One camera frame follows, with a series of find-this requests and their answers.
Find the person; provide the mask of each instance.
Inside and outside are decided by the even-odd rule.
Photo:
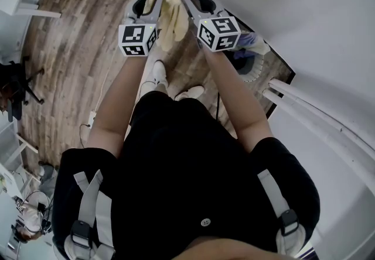
[[[306,243],[319,220],[319,195],[297,159],[273,137],[255,96],[222,52],[203,48],[237,134],[197,100],[202,86],[168,96],[163,63],[155,89],[135,105],[145,57],[126,59],[106,93],[84,149],[62,154],[54,195],[54,243],[66,253],[83,191],[74,175],[111,199],[117,259],[289,259],[275,254],[280,229],[257,176],[267,168],[303,225]],[[131,130],[126,137],[128,125]],[[96,224],[91,239],[99,244]]]
[[[48,163],[39,162],[40,185],[28,194],[23,207],[23,224],[12,226],[15,237],[22,243],[37,240],[51,232],[52,200],[57,180],[57,170]]]

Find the glove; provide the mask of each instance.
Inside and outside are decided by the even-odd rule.
[[[153,2],[146,1],[144,13],[151,10]],[[166,52],[172,48],[174,41],[179,42],[185,37],[189,28],[189,15],[181,0],[163,0],[158,28],[161,31],[156,44]]]

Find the black chair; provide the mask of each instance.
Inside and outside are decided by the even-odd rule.
[[[7,92],[7,112],[8,112],[8,121],[12,122],[13,117],[18,121],[22,116],[22,103],[28,105],[29,102],[26,101],[26,93],[29,93],[30,96],[38,103],[43,104],[45,101],[43,99],[38,99],[35,93],[29,87],[29,83],[38,75],[43,75],[45,73],[44,69],[33,73],[31,77],[26,78],[26,62],[29,60],[29,57],[24,57],[22,59],[22,64],[16,64],[10,62],[10,65],[0,64],[0,91],[1,93]]]

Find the foot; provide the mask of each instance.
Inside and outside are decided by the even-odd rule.
[[[175,101],[180,101],[183,98],[199,98],[203,93],[204,93],[204,87],[203,86],[200,86],[200,85],[194,86],[194,87],[176,95]]]
[[[168,81],[166,80],[166,72],[164,64],[161,60],[157,60],[152,68],[152,74],[154,75],[155,86],[164,84],[165,88],[168,87]]]

